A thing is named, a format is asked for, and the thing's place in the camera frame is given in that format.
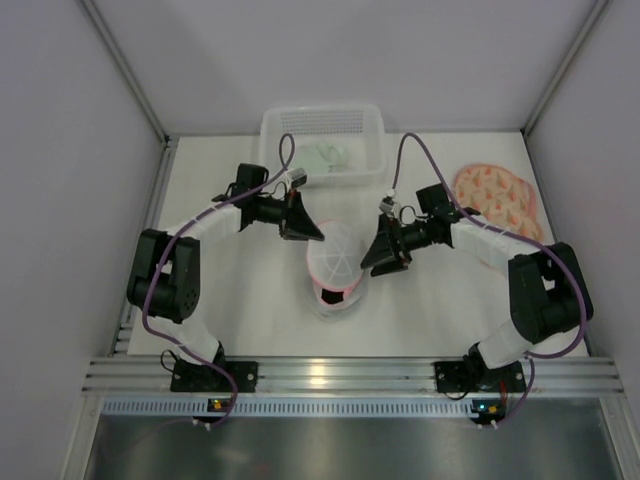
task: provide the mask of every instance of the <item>black mounting base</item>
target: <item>black mounting base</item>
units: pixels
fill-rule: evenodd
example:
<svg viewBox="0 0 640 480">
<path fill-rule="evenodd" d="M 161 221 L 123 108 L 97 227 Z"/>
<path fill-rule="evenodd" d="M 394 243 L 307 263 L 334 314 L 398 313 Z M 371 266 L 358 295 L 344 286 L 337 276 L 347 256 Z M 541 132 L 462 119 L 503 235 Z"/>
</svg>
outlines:
<svg viewBox="0 0 640 480">
<path fill-rule="evenodd" d="M 226 360 L 223 367 L 238 385 L 239 393 L 254 393 L 258 383 L 257 362 Z M 206 365 L 195 365 L 179 359 L 171 377 L 172 392 L 231 392 L 226 378 Z"/>
<path fill-rule="evenodd" d="M 526 389 L 520 362 L 486 370 L 481 378 L 469 371 L 464 360 L 436 362 L 435 373 L 439 393 L 499 393 L 501 382 L 509 393 L 522 393 Z"/>
</svg>

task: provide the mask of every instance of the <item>robotic arm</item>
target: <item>robotic arm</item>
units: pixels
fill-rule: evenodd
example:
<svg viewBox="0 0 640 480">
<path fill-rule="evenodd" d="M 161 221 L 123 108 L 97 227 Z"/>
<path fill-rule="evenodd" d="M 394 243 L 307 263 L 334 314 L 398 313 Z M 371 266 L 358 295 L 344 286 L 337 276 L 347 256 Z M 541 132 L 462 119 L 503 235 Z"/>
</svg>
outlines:
<svg viewBox="0 0 640 480">
<path fill-rule="evenodd" d="M 411 251 L 446 244 L 477 257 L 509 280 L 511 318 L 492 335 L 473 345 L 461 375 L 480 388 L 500 377 L 525 352 L 550 336 L 579 325 L 578 299 L 560 268 L 525 242 L 479 228 L 449 201 L 442 184 L 416 192 L 424 217 L 403 225 L 391 196 L 380 204 L 378 230 L 361 267 L 373 277 L 409 268 Z M 473 209 L 465 209 L 479 215 Z M 486 219 L 478 217 L 483 223 Z M 569 268 L 585 300 L 587 319 L 593 306 L 573 249 L 565 243 L 549 247 Z"/>
<path fill-rule="evenodd" d="M 212 206 L 259 187 L 265 183 L 268 175 L 269 172 L 264 167 L 240 164 L 236 181 L 227 189 L 229 195 L 218 195 L 212 200 Z M 306 182 L 304 170 L 291 170 L 285 175 L 286 192 L 283 199 L 257 192 L 223 206 L 202 219 L 196 216 L 167 231 L 147 229 L 142 232 L 127 286 L 129 302 L 141 309 L 155 269 L 169 241 L 187 222 L 195 222 L 189 230 L 189 236 L 181 237 L 176 242 L 167 263 L 170 271 L 163 270 L 153 292 L 149 321 L 154 329 L 176 338 L 202 358 L 213 360 L 214 363 L 224 361 L 224 350 L 220 342 L 209 332 L 203 312 L 197 309 L 200 298 L 201 253 L 255 221 L 278 225 L 280 236 L 285 240 L 324 240 L 296 190 Z M 184 355 L 183 359 L 197 363 L 189 355 Z"/>
</svg>

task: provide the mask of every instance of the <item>gray floor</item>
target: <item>gray floor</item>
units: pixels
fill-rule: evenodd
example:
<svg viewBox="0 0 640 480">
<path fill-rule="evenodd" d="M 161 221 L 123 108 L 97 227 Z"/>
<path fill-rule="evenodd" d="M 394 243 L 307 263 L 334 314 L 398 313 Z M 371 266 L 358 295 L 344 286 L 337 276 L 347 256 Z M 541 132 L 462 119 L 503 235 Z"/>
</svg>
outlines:
<svg viewBox="0 0 640 480">
<path fill-rule="evenodd" d="M 166 421 L 103 417 L 86 479 L 621 478 L 597 402 L 530 400 L 498 431 L 446 419 L 183 422 L 131 447 Z"/>
</svg>

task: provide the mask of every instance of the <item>pink and white cap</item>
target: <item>pink and white cap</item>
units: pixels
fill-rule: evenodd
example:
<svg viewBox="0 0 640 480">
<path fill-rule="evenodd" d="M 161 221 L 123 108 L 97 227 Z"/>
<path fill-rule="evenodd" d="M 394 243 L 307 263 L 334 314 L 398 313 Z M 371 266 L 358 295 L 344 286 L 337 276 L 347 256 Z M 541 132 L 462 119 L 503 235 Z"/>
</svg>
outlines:
<svg viewBox="0 0 640 480">
<path fill-rule="evenodd" d="M 341 293 L 345 301 L 362 279 L 360 262 L 365 245 L 351 228 L 336 220 L 323 222 L 318 228 L 324 234 L 324 241 L 309 240 L 307 245 L 307 267 L 317 287 L 314 290 L 316 294 L 322 289 Z"/>
</svg>

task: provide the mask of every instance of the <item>plastic bin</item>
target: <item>plastic bin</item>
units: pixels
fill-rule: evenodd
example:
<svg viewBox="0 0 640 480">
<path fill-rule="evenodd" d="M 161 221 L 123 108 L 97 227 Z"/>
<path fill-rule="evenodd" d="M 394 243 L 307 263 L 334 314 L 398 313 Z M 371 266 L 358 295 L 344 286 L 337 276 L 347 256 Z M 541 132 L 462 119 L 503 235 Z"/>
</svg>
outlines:
<svg viewBox="0 0 640 480">
<path fill-rule="evenodd" d="M 308 171 L 305 186 L 366 185 L 374 182 L 387 166 L 384 125 L 380 110 L 375 105 L 316 105 L 268 110 L 260 129 L 259 162 L 271 174 L 280 169 L 278 143 L 282 134 L 287 132 L 294 136 L 296 142 L 292 167 L 296 166 L 299 152 L 303 152 L 300 155 L 309 152 L 304 147 L 324 145 L 326 148 L 330 145 L 347 152 L 345 157 L 348 158 L 339 167 L 340 171 L 322 174 Z"/>
</svg>

